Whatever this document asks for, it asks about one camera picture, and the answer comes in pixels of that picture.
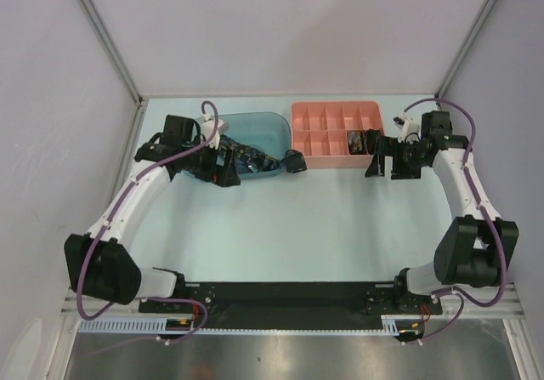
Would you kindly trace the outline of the orange floral tie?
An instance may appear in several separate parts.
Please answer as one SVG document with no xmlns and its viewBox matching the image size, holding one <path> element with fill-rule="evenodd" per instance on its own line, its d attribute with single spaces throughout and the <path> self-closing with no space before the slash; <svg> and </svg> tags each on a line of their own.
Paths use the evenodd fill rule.
<svg viewBox="0 0 544 380">
<path fill-rule="evenodd" d="M 367 155 L 366 135 L 362 130 L 347 132 L 348 152 L 352 156 Z"/>
</svg>

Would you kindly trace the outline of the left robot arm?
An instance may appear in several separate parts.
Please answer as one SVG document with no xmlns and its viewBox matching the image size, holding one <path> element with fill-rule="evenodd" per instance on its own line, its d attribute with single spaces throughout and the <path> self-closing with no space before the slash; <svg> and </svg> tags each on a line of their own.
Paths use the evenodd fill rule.
<svg viewBox="0 0 544 380">
<path fill-rule="evenodd" d="M 105 213 L 82 235 L 64 244 L 71 290 L 76 303 L 85 296 L 110 304 L 157 298 L 167 310 L 181 310 L 188 292 L 179 273 L 138 266 L 130 253 L 133 239 L 151 205 L 182 172 L 221 187 L 240 183 L 232 154 L 218 162 L 221 135 L 229 124 L 204 114 L 200 121 L 167 116 L 164 127 L 136 152 L 130 174 Z"/>
</svg>

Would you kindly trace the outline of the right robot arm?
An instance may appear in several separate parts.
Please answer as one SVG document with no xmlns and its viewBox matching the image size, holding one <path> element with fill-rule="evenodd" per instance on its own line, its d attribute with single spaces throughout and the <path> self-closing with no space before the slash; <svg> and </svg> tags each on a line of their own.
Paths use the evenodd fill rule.
<svg viewBox="0 0 544 380">
<path fill-rule="evenodd" d="M 519 228 L 506 221 L 490 203 L 473 159 L 473 136 L 454 132 L 446 111 L 430 111 L 415 122 L 406 114 L 395 117 L 400 128 L 393 138 L 378 130 L 365 132 L 372 155 L 368 178 L 385 174 L 392 160 L 393 180 L 419 179 L 429 167 L 444 189 L 452 221 L 434 252 L 433 260 L 405 268 L 395 278 L 394 307 L 411 313 L 423 296 L 457 294 L 481 308 L 502 300 L 507 270 L 519 238 Z"/>
</svg>

